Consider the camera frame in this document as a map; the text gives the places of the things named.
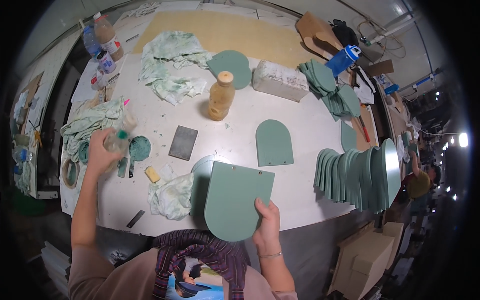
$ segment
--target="yellow sponge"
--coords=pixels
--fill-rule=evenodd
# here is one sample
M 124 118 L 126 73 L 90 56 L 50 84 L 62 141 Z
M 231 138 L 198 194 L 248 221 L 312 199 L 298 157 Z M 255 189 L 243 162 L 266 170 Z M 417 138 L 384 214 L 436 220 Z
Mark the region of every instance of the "yellow sponge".
M 160 180 L 160 176 L 155 172 L 152 166 L 149 166 L 147 169 L 145 169 L 145 174 L 148 176 L 148 179 L 152 183 L 155 183 Z

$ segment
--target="paint can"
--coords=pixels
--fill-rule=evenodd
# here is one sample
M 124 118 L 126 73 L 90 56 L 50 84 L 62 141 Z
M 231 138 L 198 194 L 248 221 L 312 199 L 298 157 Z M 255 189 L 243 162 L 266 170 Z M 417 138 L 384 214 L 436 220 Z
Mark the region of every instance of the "paint can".
M 102 50 L 100 54 L 96 57 L 100 67 L 105 71 L 105 73 L 110 74 L 112 73 L 117 65 L 113 61 L 112 57 L 106 50 Z

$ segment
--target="hand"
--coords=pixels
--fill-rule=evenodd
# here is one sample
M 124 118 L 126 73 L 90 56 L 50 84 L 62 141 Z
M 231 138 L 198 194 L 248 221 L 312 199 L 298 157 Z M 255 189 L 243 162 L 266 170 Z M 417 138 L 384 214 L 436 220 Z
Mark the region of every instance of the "hand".
M 113 161 L 120 160 L 123 157 L 122 153 L 108 152 L 103 146 L 103 142 L 107 135 L 114 132 L 113 128 L 104 130 L 95 130 L 90 138 L 90 145 L 88 146 L 88 164 L 87 172 L 100 176 L 104 173 Z
M 270 200 L 268 207 L 260 198 L 255 199 L 255 208 L 262 215 L 260 227 L 253 234 L 253 242 L 259 255 L 273 255 L 282 251 L 280 233 L 280 211 Z

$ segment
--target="wrist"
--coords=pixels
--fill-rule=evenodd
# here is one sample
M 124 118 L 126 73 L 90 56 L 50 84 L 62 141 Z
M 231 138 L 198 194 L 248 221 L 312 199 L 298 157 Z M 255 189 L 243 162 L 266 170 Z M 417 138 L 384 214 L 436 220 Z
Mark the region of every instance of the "wrist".
M 280 245 L 279 240 L 266 242 L 263 245 L 257 245 L 257 253 L 262 256 L 277 254 L 281 251 L 282 246 Z

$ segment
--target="plaid shirt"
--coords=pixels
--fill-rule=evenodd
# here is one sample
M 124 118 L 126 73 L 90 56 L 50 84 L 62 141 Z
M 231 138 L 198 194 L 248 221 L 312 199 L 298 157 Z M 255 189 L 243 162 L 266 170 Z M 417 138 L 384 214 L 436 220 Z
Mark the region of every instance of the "plaid shirt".
M 153 299 L 165 299 L 168 278 L 185 256 L 198 258 L 230 285 L 230 299 L 242 300 L 250 259 L 240 243 L 220 240 L 207 230 L 175 230 L 156 237 L 159 248 Z

